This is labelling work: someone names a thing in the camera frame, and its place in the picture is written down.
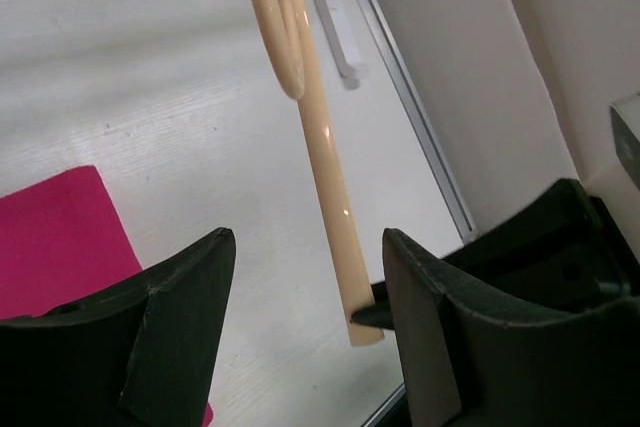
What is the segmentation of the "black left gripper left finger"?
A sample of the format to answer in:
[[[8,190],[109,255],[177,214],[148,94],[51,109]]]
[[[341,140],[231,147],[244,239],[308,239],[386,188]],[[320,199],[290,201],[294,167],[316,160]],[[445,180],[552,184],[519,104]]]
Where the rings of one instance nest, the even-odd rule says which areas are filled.
[[[5,426],[200,426],[235,265],[219,228],[140,273],[1,324]]]

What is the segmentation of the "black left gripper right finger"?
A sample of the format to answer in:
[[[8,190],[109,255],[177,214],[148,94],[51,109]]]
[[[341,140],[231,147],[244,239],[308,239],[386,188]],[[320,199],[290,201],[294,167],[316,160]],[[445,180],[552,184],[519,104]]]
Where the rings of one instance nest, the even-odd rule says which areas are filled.
[[[635,426],[639,301],[568,313],[499,290],[398,229],[383,266],[416,426]]]

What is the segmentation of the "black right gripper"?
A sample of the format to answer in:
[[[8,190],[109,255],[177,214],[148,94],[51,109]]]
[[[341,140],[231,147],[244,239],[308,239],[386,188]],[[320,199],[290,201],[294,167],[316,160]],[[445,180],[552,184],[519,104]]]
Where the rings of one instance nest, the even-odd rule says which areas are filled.
[[[444,260],[514,297],[580,312],[639,294],[639,262],[603,200],[574,179]]]

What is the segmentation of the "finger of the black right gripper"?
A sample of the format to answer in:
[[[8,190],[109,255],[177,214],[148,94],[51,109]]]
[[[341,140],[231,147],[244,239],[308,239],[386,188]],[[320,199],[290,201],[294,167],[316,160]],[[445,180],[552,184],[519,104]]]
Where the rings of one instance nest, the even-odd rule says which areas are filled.
[[[394,331],[394,321],[389,304],[375,304],[356,310],[350,318],[356,325]]]

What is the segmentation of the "pink trousers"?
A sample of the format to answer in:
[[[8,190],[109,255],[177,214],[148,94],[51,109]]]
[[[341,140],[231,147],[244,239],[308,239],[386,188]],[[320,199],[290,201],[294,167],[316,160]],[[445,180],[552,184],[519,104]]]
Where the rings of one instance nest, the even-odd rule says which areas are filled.
[[[44,315],[143,270],[94,167],[2,198],[1,324]]]

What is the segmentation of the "beige wooden hanger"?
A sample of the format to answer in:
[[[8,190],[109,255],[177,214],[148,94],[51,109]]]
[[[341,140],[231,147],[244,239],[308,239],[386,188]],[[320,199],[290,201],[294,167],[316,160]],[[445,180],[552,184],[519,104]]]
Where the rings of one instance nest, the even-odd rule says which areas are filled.
[[[273,71],[297,102],[350,344],[384,339],[381,329],[351,321],[374,303],[364,256],[334,142],[305,0],[251,0]]]

